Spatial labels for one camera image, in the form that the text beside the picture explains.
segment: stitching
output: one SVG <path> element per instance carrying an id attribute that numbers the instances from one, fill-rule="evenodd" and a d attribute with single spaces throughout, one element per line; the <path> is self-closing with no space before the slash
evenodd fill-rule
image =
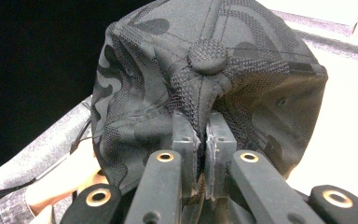
<path id="1" fill-rule="evenodd" d="M 160 108 L 161 108 L 162 106 L 164 106 L 168 101 L 170 101 L 170 99 L 168 99 L 168 100 L 165 101 L 164 103 L 161 103 L 161 105 L 158 106 L 158 107 L 152 108 L 151 106 L 153 106 L 153 104 L 154 104 L 155 102 L 160 102 L 161 99 L 162 99 L 165 95 L 167 95 L 167 94 L 168 94 L 168 91 L 163 92 L 163 93 L 161 94 L 161 96 L 160 96 L 157 100 L 155 100 L 150 106 L 136 110 L 136 112 L 146 111 L 146 113 L 143 113 L 143 115 L 136 115 L 136 116 L 133 116 L 133 115 L 132 115 L 132 116 L 127 117 L 127 118 L 112 120 L 112 121 L 110 121 L 110 122 L 106 122 L 106 123 L 104 124 L 104 126 L 110 125 L 110 124 L 112 124 L 112 123 L 114 123 L 114 122 L 116 122 L 116 121 L 123 120 L 123 119 L 142 117 L 142 116 L 148 114 L 148 111 L 150 111 L 150 110 L 160 109 Z"/>
<path id="2" fill-rule="evenodd" d="M 298 70 L 298 69 L 293 69 L 293 68 L 289 68 L 289 69 L 290 69 L 290 71 L 299 72 L 299 73 L 315 74 L 314 72 L 311 72 L 311 71 Z"/>
<path id="3" fill-rule="evenodd" d="M 164 70 L 164 72 L 165 72 L 165 73 L 167 73 L 167 72 L 168 72 L 168 70 L 170 70 L 170 69 L 171 69 L 171 67 L 172 67 L 174 64 L 179 63 L 180 61 L 183 61 L 185 58 L 186 58 L 186 56 L 185 56 L 185 57 L 183 57 L 183 58 L 181 58 L 181 59 L 179 59 L 179 60 L 178 60 L 178 61 L 176 61 L 176 62 L 171 63 L 171 64 L 170 64 L 170 66 L 168 66 L 167 70 Z"/>
<path id="4" fill-rule="evenodd" d="M 182 58 L 182 55 L 179 55 L 179 54 L 177 54 L 177 53 L 175 53 L 175 52 L 173 52 L 171 49 L 166 49 L 166 48 L 164 48 L 164 47 L 162 47 L 162 46 L 159 46 L 159 45 L 156 45 L 155 43 L 151 43 L 151 42 L 147 42 L 147 41 L 145 41 L 146 43 L 148 43 L 148 44 L 150 44 L 150 45 L 153 45 L 154 47 L 158 47 L 158 48 L 161 48 L 161 49 L 165 49 L 165 50 L 167 50 L 169 53 L 171 53 L 171 54 L 173 54 L 173 55 L 175 55 L 175 56 L 178 56 L 178 57 L 181 57 Z"/>
<path id="5" fill-rule="evenodd" d="M 130 117 L 126 117 L 126 118 L 121 118 L 121 119 L 117 119 L 117 120 L 112 120 L 110 122 L 106 122 L 103 126 L 103 130 L 117 122 L 117 121 L 121 121 L 121 120 L 125 120 L 125 119 L 131 119 L 131 118 L 138 118 L 138 120 L 136 120 L 136 122 L 129 122 L 129 123 L 125 123 L 125 124 L 122 124 L 120 126 L 116 126 L 115 129 L 118 129 L 118 128 L 121 128 L 121 127 L 124 127 L 124 126 L 128 126 L 128 125 L 132 125 L 132 124 L 138 124 L 138 123 L 142 123 L 146 120 L 150 120 L 150 119 L 155 119 L 155 118 L 158 118 L 159 115 L 163 114 L 164 111 L 160 111 L 160 110 L 163 110 L 164 106 L 169 102 L 170 100 L 168 99 L 167 101 L 165 101 L 163 104 L 161 104 L 160 106 L 156 107 L 156 108 L 153 108 L 153 109 L 149 109 L 146 113 L 142 114 L 142 115 L 136 115 L 136 116 L 130 116 Z M 155 112 L 155 115 L 154 116 L 151 116 L 150 115 L 150 111 L 151 112 Z"/>
<path id="6" fill-rule="evenodd" d="M 219 12 L 220 12 L 220 6 L 219 6 L 219 11 L 217 12 L 217 18 L 216 18 L 216 20 L 214 21 L 213 32 L 212 32 L 211 37 L 213 37 L 213 36 L 214 36 L 214 33 L 216 32 L 216 25 L 217 25 L 217 22 L 219 21 L 219 17 L 220 17 Z"/>
<path id="7" fill-rule="evenodd" d="M 197 106 L 197 114 L 198 114 L 197 126 L 198 126 L 198 128 L 200 128 L 200 100 L 201 100 L 201 90 L 202 90 L 203 79 L 205 79 L 205 77 L 202 77 L 202 80 L 201 80 L 200 89 L 199 89 L 199 100 L 198 100 L 198 106 Z"/>
<path id="8" fill-rule="evenodd" d="M 223 41 L 223 36 L 225 35 L 225 31 L 226 31 L 226 27 L 227 27 L 227 23 L 228 23 L 228 18 L 229 18 L 229 15 L 226 15 L 225 27 L 223 28 L 222 38 L 220 39 L 221 42 Z"/>
<path id="9" fill-rule="evenodd" d="M 247 49 L 247 48 L 226 48 L 226 49 Z M 257 51 L 268 51 L 268 52 L 275 52 L 275 53 L 285 53 L 285 54 L 295 54 L 303 57 L 313 58 L 309 55 L 299 54 L 299 53 L 293 53 L 293 52 L 283 52 L 278 50 L 271 50 L 271 49 L 249 49 L 249 50 L 257 50 Z"/>
<path id="10" fill-rule="evenodd" d="M 206 14 L 204 24 L 203 24 L 203 26 L 202 26 L 202 28 L 201 28 L 200 39 L 202 38 L 202 33 L 203 33 L 204 29 L 205 29 L 206 21 L 208 20 L 208 16 L 209 16 L 209 14 L 211 13 L 212 5 L 213 5 L 213 1 L 211 1 L 211 5 L 209 6 L 208 14 Z"/>

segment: black background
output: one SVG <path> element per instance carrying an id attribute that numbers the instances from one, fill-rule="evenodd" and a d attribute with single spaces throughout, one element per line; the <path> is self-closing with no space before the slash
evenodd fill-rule
<path id="1" fill-rule="evenodd" d="M 92 93 L 106 27 L 148 2 L 0 1 L 0 165 Z"/>

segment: baseball cap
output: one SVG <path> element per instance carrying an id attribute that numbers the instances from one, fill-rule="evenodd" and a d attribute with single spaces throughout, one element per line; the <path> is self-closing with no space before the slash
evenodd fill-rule
<path id="1" fill-rule="evenodd" d="M 125 192 L 151 153 L 172 147 L 174 111 L 201 143 L 218 111 L 237 150 L 264 154 L 287 176 L 310 141 L 326 80 L 304 42 L 256 1 L 158 0 L 106 30 L 91 103 L 94 151 Z M 205 145 L 195 148 L 201 163 Z"/>

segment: hand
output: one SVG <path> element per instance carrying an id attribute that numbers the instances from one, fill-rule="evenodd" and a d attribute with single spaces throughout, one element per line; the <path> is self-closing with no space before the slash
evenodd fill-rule
<path id="1" fill-rule="evenodd" d="M 48 205 L 70 195 L 101 170 L 91 141 L 92 139 L 82 141 L 66 161 L 28 187 L 25 199 L 36 216 Z"/>

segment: white surface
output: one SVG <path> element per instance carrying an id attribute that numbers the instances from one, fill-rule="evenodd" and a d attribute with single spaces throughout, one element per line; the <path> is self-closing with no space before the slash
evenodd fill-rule
<path id="1" fill-rule="evenodd" d="M 268 9 L 353 26 L 358 0 L 257 0 Z"/>
<path id="2" fill-rule="evenodd" d="M 309 147 L 288 183 L 306 194 L 328 184 L 358 197 L 358 62 L 311 50 L 329 80 Z"/>

